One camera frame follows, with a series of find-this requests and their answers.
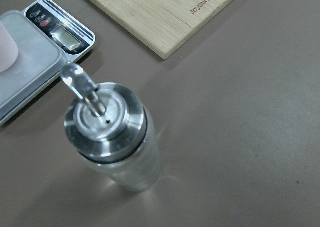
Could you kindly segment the glass sauce bottle steel spout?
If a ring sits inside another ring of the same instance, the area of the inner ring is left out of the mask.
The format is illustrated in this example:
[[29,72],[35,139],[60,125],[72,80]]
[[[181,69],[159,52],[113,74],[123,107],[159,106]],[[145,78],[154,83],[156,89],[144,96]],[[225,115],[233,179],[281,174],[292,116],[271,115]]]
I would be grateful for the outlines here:
[[76,95],[64,129],[83,161],[129,191],[149,189],[162,159],[153,118],[139,97],[118,83],[94,83],[74,63],[60,76]]

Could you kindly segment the pink plastic cup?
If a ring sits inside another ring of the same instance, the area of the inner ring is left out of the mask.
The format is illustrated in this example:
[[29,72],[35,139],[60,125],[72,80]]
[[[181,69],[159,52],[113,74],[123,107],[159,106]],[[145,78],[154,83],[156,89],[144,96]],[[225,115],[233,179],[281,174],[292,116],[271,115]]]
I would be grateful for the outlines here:
[[0,72],[10,69],[17,61],[19,48],[15,40],[0,22]]

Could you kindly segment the wooden cutting board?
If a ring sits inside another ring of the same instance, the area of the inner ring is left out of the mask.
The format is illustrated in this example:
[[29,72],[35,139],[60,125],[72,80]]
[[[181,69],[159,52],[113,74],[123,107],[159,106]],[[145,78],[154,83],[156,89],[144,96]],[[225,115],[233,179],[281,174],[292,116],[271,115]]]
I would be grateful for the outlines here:
[[163,60],[233,0],[89,0]]

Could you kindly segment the silver digital kitchen scale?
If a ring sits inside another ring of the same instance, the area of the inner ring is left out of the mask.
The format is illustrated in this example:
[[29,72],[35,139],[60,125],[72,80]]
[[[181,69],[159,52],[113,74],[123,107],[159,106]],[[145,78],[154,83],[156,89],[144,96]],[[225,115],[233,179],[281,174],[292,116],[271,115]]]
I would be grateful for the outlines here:
[[23,11],[10,10],[0,16],[0,27],[13,41],[13,60],[5,65],[10,44],[0,51],[0,123],[50,85],[62,68],[87,54],[95,34],[53,0],[37,0]]

